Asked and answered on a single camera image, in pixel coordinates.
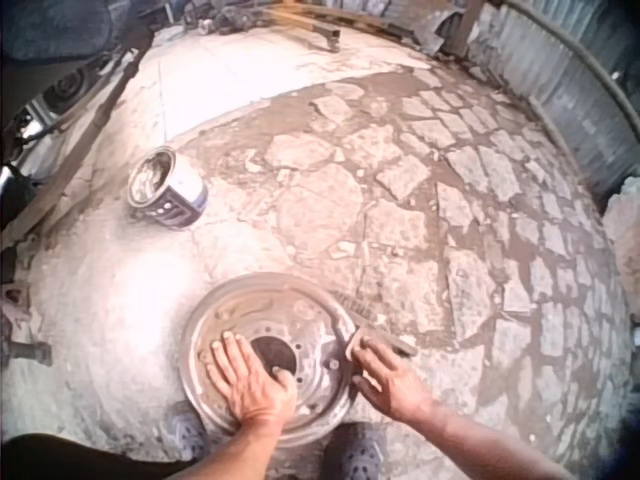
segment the corrugated metal wall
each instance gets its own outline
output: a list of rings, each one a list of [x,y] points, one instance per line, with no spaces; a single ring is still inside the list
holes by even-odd
[[[607,71],[637,61],[640,42],[631,22],[606,2],[526,3],[582,43]],[[592,193],[608,198],[640,159],[638,138],[618,104],[582,60],[521,14],[503,6],[485,25],[472,59],[516,94],[542,104],[573,150]]]

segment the pant leg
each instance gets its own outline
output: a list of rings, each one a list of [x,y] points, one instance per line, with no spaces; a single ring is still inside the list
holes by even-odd
[[[11,439],[0,461],[3,480],[159,480],[191,465],[140,462],[43,434]]]

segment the left hand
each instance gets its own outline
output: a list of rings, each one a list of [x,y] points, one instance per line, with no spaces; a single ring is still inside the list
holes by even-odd
[[[287,370],[274,370],[276,380],[242,335],[224,332],[211,344],[214,364],[207,365],[213,385],[243,426],[267,424],[282,429],[293,416],[297,388]]]

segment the rim center hole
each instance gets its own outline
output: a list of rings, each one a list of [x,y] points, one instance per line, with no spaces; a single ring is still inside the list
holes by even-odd
[[[271,373],[273,367],[280,367],[295,375],[298,367],[296,354],[284,340],[271,336],[258,337],[251,340],[251,346],[267,372]]]

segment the paint can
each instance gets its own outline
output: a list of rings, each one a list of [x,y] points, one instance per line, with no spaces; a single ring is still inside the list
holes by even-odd
[[[194,223],[207,205],[207,187],[186,158],[160,147],[140,160],[127,188],[129,204],[169,228]]]

